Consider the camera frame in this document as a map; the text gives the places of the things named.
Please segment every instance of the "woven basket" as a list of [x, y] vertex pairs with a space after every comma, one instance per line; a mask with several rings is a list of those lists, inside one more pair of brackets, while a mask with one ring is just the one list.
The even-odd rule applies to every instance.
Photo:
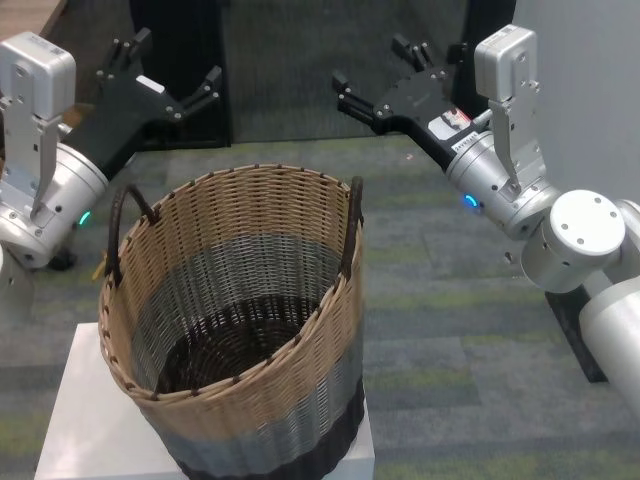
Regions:
[[[144, 215], [118, 250], [127, 194]], [[216, 172], [113, 203], [100, 340], [191, 479], [320, 479], [364, 415], [362, 180]]]

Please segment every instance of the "white table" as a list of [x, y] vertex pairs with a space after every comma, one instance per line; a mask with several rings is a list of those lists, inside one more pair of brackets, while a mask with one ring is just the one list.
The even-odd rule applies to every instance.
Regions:
[[[346, 457], [325, 480], [372, 480], [369, 414]], [[100, 355], [96, 323], [78, 325], [35, 480], [184, 480], [138, 407]]]

